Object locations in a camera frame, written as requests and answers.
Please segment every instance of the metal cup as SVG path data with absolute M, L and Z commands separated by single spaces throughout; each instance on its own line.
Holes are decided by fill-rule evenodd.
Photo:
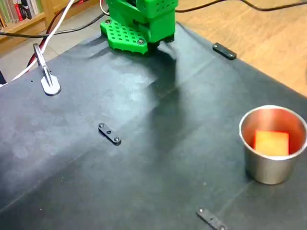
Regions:
M 266 156 L 256 152 L 255 131 L 279 131 L 289 134 L 288 156 Z M 307 124 L 297 113 L 275 105 L 265 105 L 246 113 L 239 134 L 245 149 L 245 168 L 256 181 L 278 184 L 287 179 L 298 156 L 307 146 Z

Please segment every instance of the orange cube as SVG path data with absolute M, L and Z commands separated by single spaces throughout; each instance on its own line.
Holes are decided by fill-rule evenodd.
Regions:
M 288 156 L 289 134 L 256 130 L 254 149 L 266 156 Z

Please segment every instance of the white plastic base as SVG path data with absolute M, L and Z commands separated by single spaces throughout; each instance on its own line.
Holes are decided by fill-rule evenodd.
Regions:
M 40 81 L 42 83 L 45 94 L 48 96 L 57 95 L 61 91 L 61 86 L 59 85 L 59 81 L 56 76 L 50 75 L 52 84 L 48 84 L 45 77 Z

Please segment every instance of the black table surface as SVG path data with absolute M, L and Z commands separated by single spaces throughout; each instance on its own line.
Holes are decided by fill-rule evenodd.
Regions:
M 259 184 L 238 136 L 265 104 L 306 119 L 303 96 L 181 25 L 152 56 L 97 36 L 48 65 L 59 95 L 44 95 L 38 69 L 0 89 L 1 229 L 209 230 L 199 207 L 233 230 L 307 228 L 307 156 L 286 182 Z

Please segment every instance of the white cable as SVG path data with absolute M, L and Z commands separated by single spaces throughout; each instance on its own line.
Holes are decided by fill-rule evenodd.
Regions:
M 107 16 L 110 16 L 110 14 L 109 14 L 108 12 L 106 12 L 106 11 L 104 10 L 104 8 L 102 7 L 102 1 L 101 1 L 101 0 L 99 0 L 99 3 L 100 3 L 100 9 L 101 9 L 102 13 L 104 13 L 104 14 L 107 15 Z
M 64 21 L 64 18 L 68 12 L 68 10 L 70 9 L 70 7 L 72 6 L 72 4 L 74 3 L 74 0 L 70 0 L 70 2 L 68 3 L 68 5 L 66 6 L 58 24 L 56 25 L 56 27 L 54 27 L 54 29 L 52 30 L 51 34 L 47 37 L 46 42 L 44 43 L 44 46 L 42 48 L 42 53 L 44 53 L 44 51 L 46 50 L 46 47 L 48 45 L 48 42 L 50 41 L 50 39 L 52 38 L 52 36 L 56 33 L 56 31 L 58 30 L 58 28 L 61 26 L 62 22 Z M 24 75 L 27 71 L 30 70 L 30 68 L 35 65 L 35 63 L 37 62 L 37 59 L 35 58 L 33 60 L 33 62 L 27 67 L 25 68 L 23 71 L 20 72 L 20 74 L 18 74 L 13 80 L 16 80 L 17 78 L 20 78 L 22 75 Z

